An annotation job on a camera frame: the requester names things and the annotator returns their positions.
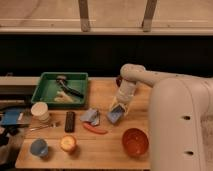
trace green tray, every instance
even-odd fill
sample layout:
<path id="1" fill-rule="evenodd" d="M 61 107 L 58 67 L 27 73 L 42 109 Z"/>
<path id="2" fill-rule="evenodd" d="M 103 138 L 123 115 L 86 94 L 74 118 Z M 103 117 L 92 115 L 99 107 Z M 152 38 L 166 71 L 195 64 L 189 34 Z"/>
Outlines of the green tray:
<path id="1" fill-rule="evenodd" d="M 82 94 L 83 98 L 72 96 L 74 102 L 55 102 L 57 91 L 62 91 L 60 86 L 56 83 L 58 75 L 64 75 L 67 77 L 67 85 L 75 89 Z M 42 73 L 38 85 L 34 91 L 31 99 L 31 103 L 42 101 L 48 104 L 48 107 L 54 108 L 72 108 L 82 107 L 86 103 L 87 98 L 87 86 L 88 86 L 88 74 L 78 72 L 44 72 Z"/>

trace black remote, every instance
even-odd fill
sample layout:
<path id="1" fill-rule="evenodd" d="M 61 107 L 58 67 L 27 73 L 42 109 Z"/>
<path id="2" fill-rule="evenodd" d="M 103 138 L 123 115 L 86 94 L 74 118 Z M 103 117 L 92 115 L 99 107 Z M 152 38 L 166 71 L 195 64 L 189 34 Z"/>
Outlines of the black remote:
<path id="1" fill-rule="evenodd" d="M 65 132 L 74 132 L 75 112 L 68 111 L 65 120 Z"/>

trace red bowl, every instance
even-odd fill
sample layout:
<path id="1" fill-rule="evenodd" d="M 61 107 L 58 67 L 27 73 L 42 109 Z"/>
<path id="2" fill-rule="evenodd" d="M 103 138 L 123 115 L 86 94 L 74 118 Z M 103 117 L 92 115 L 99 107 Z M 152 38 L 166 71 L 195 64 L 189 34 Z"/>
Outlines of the red bowl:
<path id="1" fill-rule="evenodd" d="M 140 157 L 149 147 L 146 134 L 138 128 L 126 130 L 122 136 L 122 144 L 125 152 L 131 157 Z"/>

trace white container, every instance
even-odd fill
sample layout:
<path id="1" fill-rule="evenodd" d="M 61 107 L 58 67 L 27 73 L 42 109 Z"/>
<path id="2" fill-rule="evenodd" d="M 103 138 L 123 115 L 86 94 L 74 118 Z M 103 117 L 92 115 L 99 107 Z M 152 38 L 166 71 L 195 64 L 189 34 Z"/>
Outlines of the white container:
<path id="1" fill-rule="evenodd" d="M 31 113 L 41 122 L 48 122 L 50 120 L 48 106 L 45 102 L 35 103 L 31 108 Z"/>

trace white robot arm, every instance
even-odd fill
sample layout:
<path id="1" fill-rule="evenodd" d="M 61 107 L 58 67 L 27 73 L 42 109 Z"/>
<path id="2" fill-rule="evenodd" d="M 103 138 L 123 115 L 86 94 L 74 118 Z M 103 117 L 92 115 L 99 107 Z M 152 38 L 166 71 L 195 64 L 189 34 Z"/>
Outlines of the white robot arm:
<path id="1" fill-rule="evenodd" d="M 153 87 L 148 112 L 151 170 L 206 171 L 201 117 L 213 114 L 213 80 L 133 64 L 124 65 L 121 76 L 117 103 L 131 101 L 137 82 Z"/>

